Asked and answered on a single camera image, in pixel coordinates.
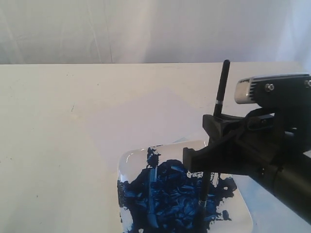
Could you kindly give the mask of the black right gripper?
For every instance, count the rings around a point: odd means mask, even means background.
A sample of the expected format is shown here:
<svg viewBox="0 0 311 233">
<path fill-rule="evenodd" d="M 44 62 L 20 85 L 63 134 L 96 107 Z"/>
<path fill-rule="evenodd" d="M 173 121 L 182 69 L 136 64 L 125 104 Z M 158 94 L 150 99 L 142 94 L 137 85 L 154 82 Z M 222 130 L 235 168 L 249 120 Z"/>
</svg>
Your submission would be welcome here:
<svg viewBox="0 0 311 233">
<path fill-rule="evenodd" d="M 248 176 L 291 209 L 311 207 L 309 116 L 203 115 L 202 126 L 208 146 L 183 148 L 188 171 Z M 236 130 L 235 138 L 223 138 Z"/>
</svg>

